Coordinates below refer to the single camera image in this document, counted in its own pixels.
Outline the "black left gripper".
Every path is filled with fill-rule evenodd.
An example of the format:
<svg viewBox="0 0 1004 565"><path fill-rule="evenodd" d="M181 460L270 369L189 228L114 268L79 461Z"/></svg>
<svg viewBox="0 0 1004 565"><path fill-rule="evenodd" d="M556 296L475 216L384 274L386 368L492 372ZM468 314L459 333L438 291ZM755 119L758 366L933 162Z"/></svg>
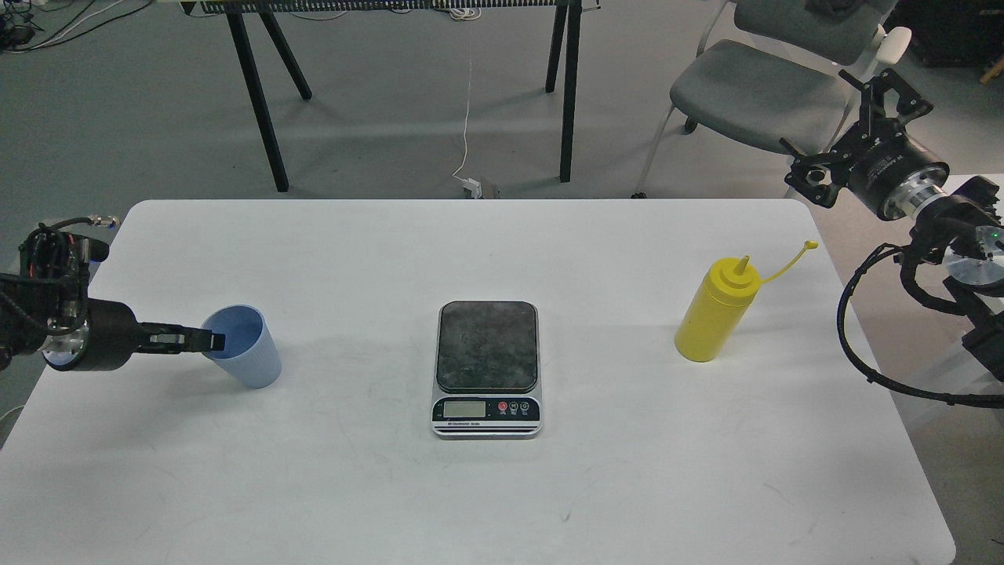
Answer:
<svg viewBox="0 0 1004 565"><path fill-rule="evenodd" d="M211 330L140 325L128 305L94 300L89 302L85 325L72 334L53 337L41 353L55 370L111 371L126 365L140 345L143 352L222 352L225 344L225 335Z"/></svg>

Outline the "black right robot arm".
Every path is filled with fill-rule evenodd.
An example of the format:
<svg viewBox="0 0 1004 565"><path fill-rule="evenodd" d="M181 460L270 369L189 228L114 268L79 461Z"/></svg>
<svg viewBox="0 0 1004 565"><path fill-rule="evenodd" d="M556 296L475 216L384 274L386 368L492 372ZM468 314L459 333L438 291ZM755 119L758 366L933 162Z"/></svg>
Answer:
<svg viewBox="0 0 1004 565"><path fill-rule="evenodd" d="M824 153L806 155L781 139L793 158L786 183L825 208L847 189L881 221L911 218L911 242L897 251L901 286L930 310L967 317L974 328L964 349L1001 378L1002 315L984 304L1002 296L998 186L975 176L944 192L948 164L906 130L933 106L893 69L867 82L839 76L860 93L858 120Z"/></svg>

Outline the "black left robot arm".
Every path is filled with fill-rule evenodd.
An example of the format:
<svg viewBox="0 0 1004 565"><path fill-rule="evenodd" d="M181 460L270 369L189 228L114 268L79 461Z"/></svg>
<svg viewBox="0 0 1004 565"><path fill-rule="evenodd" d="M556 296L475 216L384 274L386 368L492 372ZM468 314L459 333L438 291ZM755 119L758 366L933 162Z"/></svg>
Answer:
<svg viewBox="0 0 1004 565"><path fill-rule="evenodd" d="M110 244L69 232L86 224L114 229L118 217L78 216L39 223L19 246L20 272L1 275L1 368L40 352L58 371L111 371L133 354L221 352L223 334L176 324L140 323L128 305L89 295L91 264Z"/></svg>

